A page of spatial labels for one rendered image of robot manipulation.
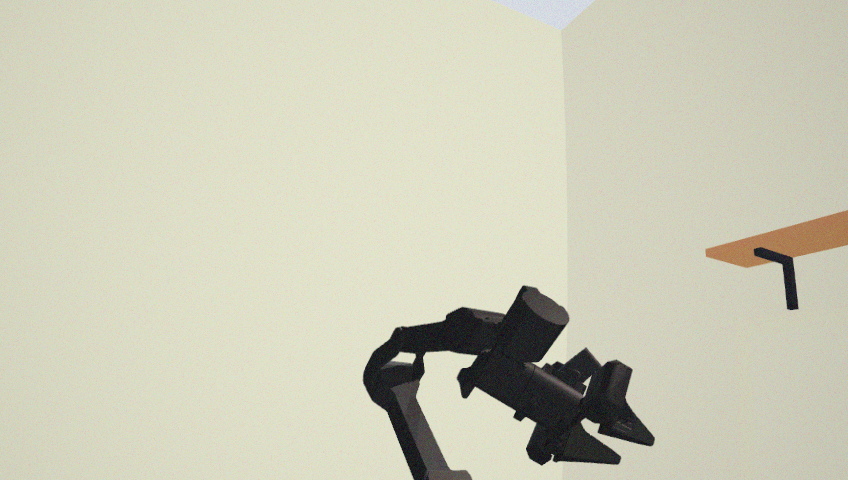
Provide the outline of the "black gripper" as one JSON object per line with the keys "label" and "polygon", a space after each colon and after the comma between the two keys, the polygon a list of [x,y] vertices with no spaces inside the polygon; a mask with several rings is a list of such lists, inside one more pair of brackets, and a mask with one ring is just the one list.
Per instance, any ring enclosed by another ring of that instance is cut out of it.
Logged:
{"label": "black gripper", "polygon": [[626,400],[633,369],[619,360],[607,362],[592,374],[586,395],[584,384],[576,381],[574,388],[553,376],[554,366],[534,371],[516,402],[514,419],[525,417],[536,422],[526,451],[529,459],[544,465],[552,459],[557,463],[584,462],[618,465],[621,456],[583,428],[585,418],[599,423],[597,433],[640,445],[653,446],[655,438],[636,416]]}

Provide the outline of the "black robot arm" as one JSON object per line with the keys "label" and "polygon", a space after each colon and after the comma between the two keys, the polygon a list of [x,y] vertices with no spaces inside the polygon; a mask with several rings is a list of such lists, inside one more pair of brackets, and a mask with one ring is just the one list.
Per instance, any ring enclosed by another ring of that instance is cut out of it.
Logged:
{"label": "black robot arm", "polygon": [[[472,480],[468,471],[449,468],[417,401],[424,355],[477,355],[456,377],[461,396],[468,398],[476,387],[511,407],[528,384],[533,363],[542,360],[568,322],[565,308],[525,285],[506,314],[462,307],[444,321],[394,329],[373,351],[363,385],[372,402],[387,411],[414,480]],[[399,352],[416,358],[412,364],[390,361]],[[587,348],[552,366],[551,374],[573,388],[602,367]]]}

